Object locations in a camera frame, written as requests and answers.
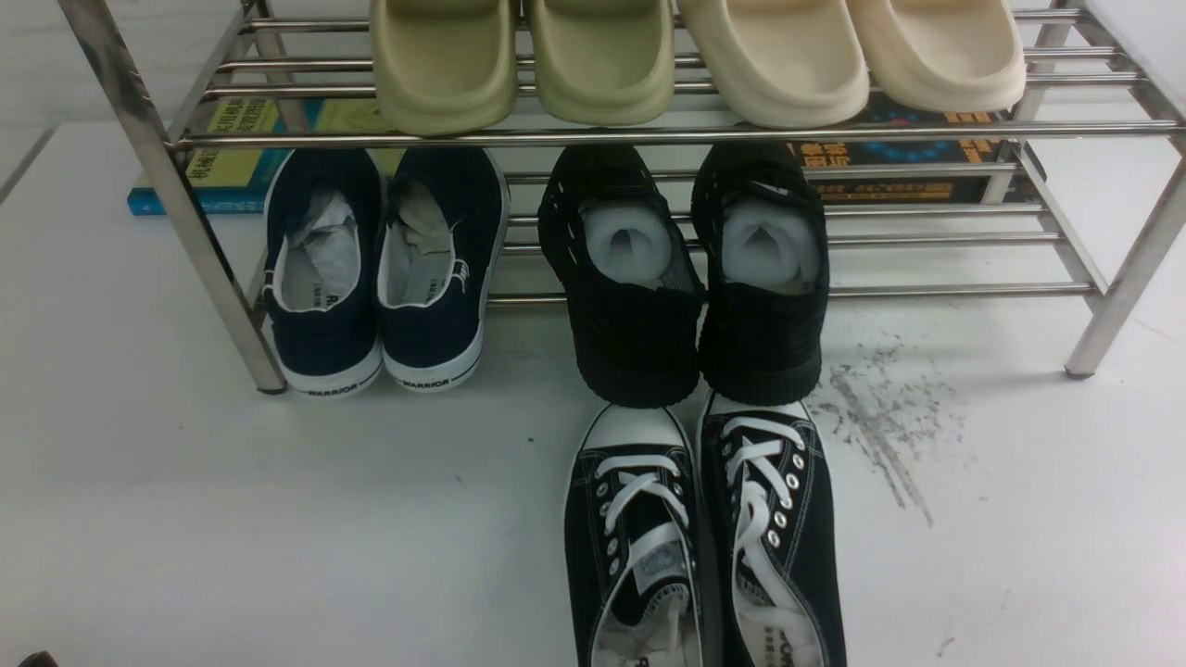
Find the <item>shoe rack shelf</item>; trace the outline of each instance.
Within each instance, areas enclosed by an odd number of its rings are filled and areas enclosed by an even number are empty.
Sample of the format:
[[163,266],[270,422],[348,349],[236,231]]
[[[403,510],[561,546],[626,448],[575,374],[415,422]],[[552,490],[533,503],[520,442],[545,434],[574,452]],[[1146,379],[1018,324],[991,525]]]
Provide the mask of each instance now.
[[[1025,150],[1031,139],[1077,138],[1163,138],[1186,159],[1186,113],[1165,93],[1146,63],[1116,37],[1092,11],[1091,0],[1053,0],[1047,9],[1015,12],[1016,20],[1039,24],[1037,45],[1026,51],[1029,63],[1027,90],[1021,102],[1008,114],[1009,120],[967,126],[893,126],[891,123],[842,125],[821,129],[767,129],[755,126],[727,127],[626,127],[614,129],[487,129],[451,138],[420,138],[397,133],[314,133],[304,116],[300,99],[374,97],[372,84],[349,82],[298,83],[298,72],[324,75],[371,71],[369,58],[293,57],[285,49],[286,33],[364,33],[365,19],[355,18],[276,18],[270,0],[229,0],[234,8],[230,24],[198,72],[193,87],[181,103],[177,119],[166,126],[145,88],[139,70],[128,52],[104,0],[58,0],[91,68],[103,87],[145,172],[152,179],[166,212],[185,247],[236,348],[247,363],[256,386],[264,393],[285,389],[272,351],[262,335],[263,313],[260,307],[262,260],[249,285],[241,286],[231,271],[209,221],[197,204],[184,176],[186,160],[197,148],[330,148],[330,147],[410,147],[470,145],[484,147],[568,146],[589,142],[627,142],[638,146],[700,145],[716,141],[766,139],[810,140],[815,142],[917,141],[917,140],[1002,140],[1001,158],[991,164],[876,165],[806,170],[812,180],[837,178],[933,178],[936,176],[989,177],[983,202],[978,204],[886,204],[835,205],[828,216],[839,218],[878,218],[886,223],[920,218],[959,217],[1037,217],[1041,231],[977,231],[905,234],[885,231],[865,235],[836,235],[834,249],[848,248],[948,248],[1046,246],[1057,252],[1066,267],[1067,280],[1060,282],[999,282],[982,285],[925,285],[834,288],[836,299],[892,298],[990,298],[990,297],[1078,297],[1086,300],[1093,317],[1067,361],[1066,371],[1073,377],[1092,375],[1111,343],[1131,313],[1137,299],[1186,223],[1186,161],[1180,161],[1161,199],[1146,221],[1129,250],[1116,279],[1110,284],[1099,273],[1066,216],[1051,196],[1038,165]],[[1071,31],[1078,31],[1088,46],[1066,46]],[[254,47],[254,56],[250,55]],[[1056,72],[1058,63],[1076,61],[1103,62],[1110,71],[1102,74]],[[521,56],[521,70],[534,69],[531,56]],[[703,63],[696,53],[680,53],[676,66],[700,70]],[[266,83],[235,83],[241,74],[263,75]],[[1048,122],[1035,121],[1045,91],[1052,88],[1122,88],[1144,110],[1144,117],[1122,122]],[[523,96],[535,94],[533,83],[521,83]],[[681,77],[677,95],[713,95],[708,78]],[[278,100],[287,126],[285,133],[208,134],[193,128],[205,127],[211,103],[224,97],[266,97]],[[659,171],[661,182],[691,180],[694,171]],[[511,185],[547,183],[547,173],[508,173]],[[1033,182],[1041,203],[1002,203],[1014,178]],[[687,215],[676,215],[688,222]],[[511,225],[534,227],[534,216],[516,216]],[[509,242],[506,255],[534,255],[538,243]],[[491,294],[491,305],[525,306],[562,304],[562,293]]]

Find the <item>beige slide sandal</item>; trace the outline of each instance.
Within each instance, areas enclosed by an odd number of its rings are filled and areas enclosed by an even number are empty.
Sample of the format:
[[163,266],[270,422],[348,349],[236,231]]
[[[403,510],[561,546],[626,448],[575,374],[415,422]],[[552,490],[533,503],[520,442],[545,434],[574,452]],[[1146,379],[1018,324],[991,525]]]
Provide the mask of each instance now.
[[869,76],[844,0],[680,0],[725,102],[766,127],[820,127],[865,108]]
[[524,0],[535,81],[551,115],[587,125],[635,125],[667,110],[675,93],[670,0]]
[[1008,0],[849,0],[886,95],[931,112],[994,112],[1026,89]]
[[517,0],[371,0],[375,90],[400,132],[471,132],[515,108]]

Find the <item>white wall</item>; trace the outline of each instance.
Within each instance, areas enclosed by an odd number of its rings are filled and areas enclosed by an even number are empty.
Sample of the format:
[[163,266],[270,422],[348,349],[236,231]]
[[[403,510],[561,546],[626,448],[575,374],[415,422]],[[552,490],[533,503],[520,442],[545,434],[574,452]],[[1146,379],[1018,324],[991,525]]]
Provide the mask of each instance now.
[[[148,88],[168,115],[222,33],[236,0],[108,0]],[[365,15],[368,0],[274,0],[278,14]],[[1045,0],[1013,0],[1018,7]],[[1186,90],[1186,2],[1097,0],[1137,47]],[[53,0],[0,0],[0,125],[56,125],[108,117],[110,110]],[[365,52],[364,39],[291,38],[289,50]],[[1099,99],[1089,94],[1080,99]],[[1065,100],[1065,95],[1056,100]]]

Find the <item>book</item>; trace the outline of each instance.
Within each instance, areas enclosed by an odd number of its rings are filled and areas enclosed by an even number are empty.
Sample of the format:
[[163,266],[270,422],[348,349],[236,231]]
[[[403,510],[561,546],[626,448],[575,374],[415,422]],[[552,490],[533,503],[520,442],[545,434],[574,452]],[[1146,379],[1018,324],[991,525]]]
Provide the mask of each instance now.
[[[375,100],[310,100],[310,122],[321,132],[387,132],[390,125],[378,113]],[[219,134],[283,132],[283,120],[273,100],[223,100],[215,109],[208,132]],[[190,158],[185,176],[206,215],[262,214],[263,199],[287,148],[199,148]],[[400,164],[400,150],[371,151],[385,177]],[[165,215],[147,176],[128,192],[134,216]]]
[[[899,104],[884,93],[869,95],[869,103],[853,122],[890,123],[908,127],[918,123],[983,125],[1005,120],[1000,113],[933,113]],[[926,165],[926,164],[984,164],[995,163],[1001,153],[1000,141],[863,141],[821,142],[792,141],[791,152],[804,167],[846,170],[852,166]],[[835,204],[970,204],[978,203],[988,188],[987,176],[943,176],[931,178],[846,178],[814,180],[812,185],[824,202]],[[1028,179],[1014,178],[1006,202],[1022,203],[1033,199],[1026,188]]]

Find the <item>black shoe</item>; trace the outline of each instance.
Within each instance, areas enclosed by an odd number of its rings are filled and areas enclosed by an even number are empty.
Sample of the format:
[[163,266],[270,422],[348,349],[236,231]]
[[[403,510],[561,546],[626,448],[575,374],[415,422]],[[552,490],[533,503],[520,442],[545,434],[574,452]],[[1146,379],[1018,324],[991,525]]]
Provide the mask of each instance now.
[[702,667],[694,483],[665,408],[593,420],[565,504],[579,667]]
[[380,229],[383,363],[414,392],[465,382],[482,357],[510,193],[482,148],[408,148]]
[[383,177],[362,150],[298,150],[268,190],[263,298],[280,368],[308,396],[361,392],[383,366],[371,294]]
[[820,381],[828,235],[820,196],[783,144],[713,146],[693,191],[708,252],[701,370],[721,394],[785,405]]
[[643,408],[696,388],[703,286],[637,151],[566,148],[540,204],[540,244],[568,294],[576,364],[594,393]]
[[843,667],[831,479],[803,405],[763,408],[713,393],[697,463],[720,567],[723,663]]

